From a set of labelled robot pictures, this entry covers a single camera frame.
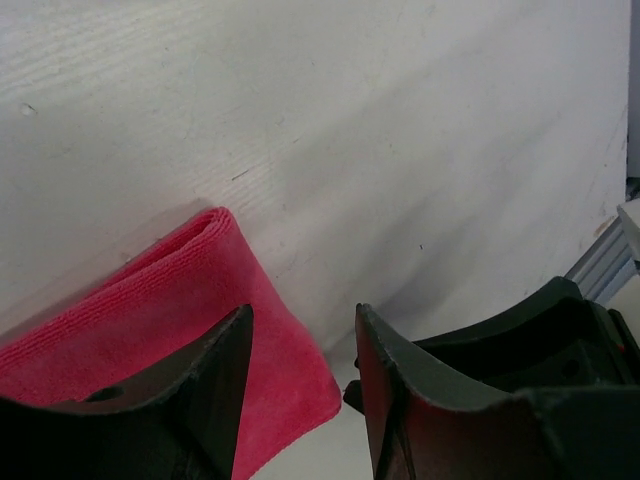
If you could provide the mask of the pink towel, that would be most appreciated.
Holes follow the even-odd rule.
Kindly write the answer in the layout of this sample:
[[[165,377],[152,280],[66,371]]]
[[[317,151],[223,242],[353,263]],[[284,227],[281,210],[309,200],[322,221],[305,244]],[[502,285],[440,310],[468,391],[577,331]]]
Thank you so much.
[[[197,215],[99,288],[1,352],[1,392],[45,406],[81,400],[187,345],[241,305],[254,312],[233,475],[248,479],[331,420],[339,387],[231,212]]]

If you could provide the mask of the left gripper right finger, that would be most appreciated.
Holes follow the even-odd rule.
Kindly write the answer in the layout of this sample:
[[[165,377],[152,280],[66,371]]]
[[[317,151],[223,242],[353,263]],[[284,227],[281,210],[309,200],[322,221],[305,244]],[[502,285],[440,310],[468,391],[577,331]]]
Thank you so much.
[[[378,479],[635,479],[639,418],[582,422],[570,416],[453,418],[394,403],[366,415]]]

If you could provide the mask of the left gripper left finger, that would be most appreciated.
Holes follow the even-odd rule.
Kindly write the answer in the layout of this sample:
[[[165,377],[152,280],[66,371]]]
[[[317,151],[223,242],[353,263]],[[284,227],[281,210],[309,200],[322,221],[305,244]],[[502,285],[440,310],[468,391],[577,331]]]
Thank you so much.
[[[1,401],[4,479],[229,479],[253,338],[242,305],[82,401]]]

